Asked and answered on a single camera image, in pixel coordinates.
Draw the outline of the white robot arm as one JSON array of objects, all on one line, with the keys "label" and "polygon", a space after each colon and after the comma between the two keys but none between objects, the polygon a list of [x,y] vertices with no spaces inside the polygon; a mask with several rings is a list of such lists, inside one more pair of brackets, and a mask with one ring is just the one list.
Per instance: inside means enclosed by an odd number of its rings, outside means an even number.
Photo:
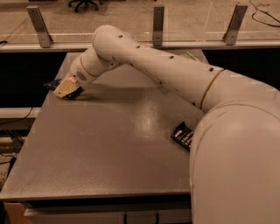
[{"label": "white robot arm", "polygon": [[272,86],[229,70],[140,45],[98,27],[92,45],[54,89],[77,93],[128,64],[204,112],[192,136],[193,224],[280,224],[280,101]]}]

